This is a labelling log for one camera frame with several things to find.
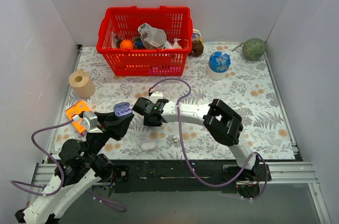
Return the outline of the purple earbud charging case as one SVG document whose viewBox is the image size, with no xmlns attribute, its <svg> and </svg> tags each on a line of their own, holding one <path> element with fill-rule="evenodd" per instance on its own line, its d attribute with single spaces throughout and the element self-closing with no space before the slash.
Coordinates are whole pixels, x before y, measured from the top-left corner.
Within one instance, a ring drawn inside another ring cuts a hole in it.
<svg viewBox="0 0 339 224">
<path fill-rule="evenodd" d="M 129 102 L 121 102 L 113 107 L 115 117 L 120 118 L 132 113 L 132 109 Z"/>
</svg>

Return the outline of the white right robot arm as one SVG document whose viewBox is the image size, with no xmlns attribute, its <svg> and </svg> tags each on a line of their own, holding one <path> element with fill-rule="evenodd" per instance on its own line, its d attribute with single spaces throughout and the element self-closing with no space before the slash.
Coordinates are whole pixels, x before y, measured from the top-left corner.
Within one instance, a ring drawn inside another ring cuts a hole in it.
<svg viewBox="0 0 339 224">
<path fill-rule="evenodd" d="M 144 125 L 158 127 L 162 123 L 189 123 L 203 126 L 219 144 L 227 146 L 236 159 L 240 175 L 252 180 L 259 174 L 259 158 L 248 145 L 242 118 L 222 100 L 210 104 L 176 104 L 167 99 L 157 102 L 140 97 L 133 111 L 144 117 Z"/>
</svg>

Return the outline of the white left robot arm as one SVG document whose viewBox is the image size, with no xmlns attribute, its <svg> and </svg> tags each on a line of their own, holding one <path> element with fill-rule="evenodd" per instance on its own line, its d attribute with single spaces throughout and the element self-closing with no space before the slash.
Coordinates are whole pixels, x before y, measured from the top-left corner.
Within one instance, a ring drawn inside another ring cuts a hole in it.
<svg viewBox="0 0 339 224">
<path fill-rule="evenodd" d="M 60 160 L 51 157 L 57 165 L 49 183 L 42 192 L 35 192 L 36 200 L 15 217 L 19 223 L 58 223 L 65 211 L 98 182 L 126 182 L 127 165 L 113 164 L 100 151 L 109 139 L 121 140 L 134 117 L 128 111 L 123 115 L 92 111 L 74 115 L 68 123 L 80 122 L 86 129 L 85 141 L 69 139 L 61 148 Z"/>
</svg>

